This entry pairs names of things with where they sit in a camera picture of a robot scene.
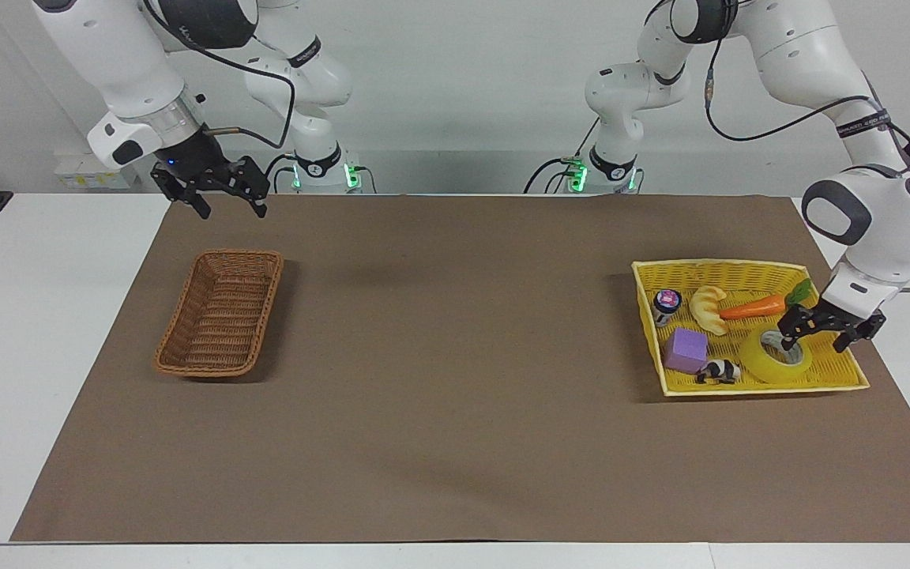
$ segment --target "toy carrot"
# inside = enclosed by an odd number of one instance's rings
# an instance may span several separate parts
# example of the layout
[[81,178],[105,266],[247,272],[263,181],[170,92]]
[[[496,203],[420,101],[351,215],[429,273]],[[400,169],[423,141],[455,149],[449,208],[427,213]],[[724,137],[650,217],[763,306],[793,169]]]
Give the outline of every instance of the toy carrot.
[[741,320],[743,318],[781,314],[786,311],[787,307],[795,305],[795,303],[801,303],[805,301],[806,298],[809,298],[812,287],[813,282],[807,278],[805,281],[799,282],[787,296],[766,296],[759,301],[745,303],[745,305],[727,307],[727,309],[720,311],[718,314],[723,320]]

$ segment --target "purple block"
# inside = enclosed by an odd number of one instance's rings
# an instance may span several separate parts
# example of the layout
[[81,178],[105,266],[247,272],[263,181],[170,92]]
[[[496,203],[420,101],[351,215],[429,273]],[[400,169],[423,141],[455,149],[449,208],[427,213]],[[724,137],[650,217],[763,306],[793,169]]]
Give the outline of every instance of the purple block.
[[665,342],[662,364],[669,370],[696,375],[708,363],[708,336],[686,328],[678,328]]

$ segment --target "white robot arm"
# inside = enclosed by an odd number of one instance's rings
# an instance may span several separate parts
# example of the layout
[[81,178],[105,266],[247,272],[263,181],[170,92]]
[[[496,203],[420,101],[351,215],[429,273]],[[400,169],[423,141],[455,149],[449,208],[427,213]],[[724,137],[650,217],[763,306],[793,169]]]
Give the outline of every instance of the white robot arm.
[[[682,100],[692,47],[731,36],[749,40],[772,97],[823,111],[834,122],[855,165],[806,191],[807,223],[848,252],[820,304],[792,307],[779,325],[786,346],[831,330],[840,332],[835,349],[847,349],[875,335],[885,321],[880,307],[910,282],[910,171],[889,113],[848,53],[827,0],[658,2],[638,42],[640,60],[597,72],[585,86],[600,116],[599,137],[585,156],[586,187],[625,191],[644,136],[634,112]],[[709,80],[708,105],[712,90]]]
[[[324,163],[319,161],[339,147],[331,123],[318,113],[319,107],[346,102],[348,73],[321,53],[321,42],[300,17],[299,0],[148,1],[32,0],[62,54],[107,104],[107,115],[87,136],[91,148],[115,168],[155,154],[160,162],[152,177],[161,190],[171,201],[192,205],[200,216],[209,216],[209,206],[198,192],[221,190],[245,198],[263,217],[269,189],[265,173],[249,157],[228,161],[216,141],[220,134],[242,131],[210,130],[202,122],[165,51],[182,44],[196,50],[241,47],[253,37],[277,51],[279,60],[250,62],[247,76],[278,83],[274,88],[253,82],[253,93],[285,118],[291,118],[293,104],[307,109],[307,115],[297,113],[291,128],[301,163]],[[285,66],[277,69],[281,62]],[[325,169],[325,178],[332,174]],[[349,181],[342,174],[332,179],[343,185]]]

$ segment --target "small bottle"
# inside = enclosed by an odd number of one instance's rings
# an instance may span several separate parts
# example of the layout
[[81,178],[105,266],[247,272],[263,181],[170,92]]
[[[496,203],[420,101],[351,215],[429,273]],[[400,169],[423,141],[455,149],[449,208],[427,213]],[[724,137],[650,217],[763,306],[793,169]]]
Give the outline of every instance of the small bottle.
[[673,315],[679,312],[679,306],[683,303],[683,297],[679,292],[667,288],[659,291],[655,295],[655,302],[652,303],[651,315],[655,321],[656,328],[664,328],[672,320]]

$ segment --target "yellow tape roll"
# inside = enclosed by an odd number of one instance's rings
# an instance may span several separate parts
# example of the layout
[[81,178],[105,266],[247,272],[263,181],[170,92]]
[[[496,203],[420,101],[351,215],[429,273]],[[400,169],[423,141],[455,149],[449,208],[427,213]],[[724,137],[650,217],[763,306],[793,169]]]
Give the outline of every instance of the yellow tape roll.
[[[786,357],[786,361],[774,360],[765,345],[773,347]],[[802,342],[792,350],[781,347],[781,332],[773,325],[765,324],[755,328],[739,349],[739,363],[744,371],[769,384],[790,384],[801,379],[813,365],[813,354]]]

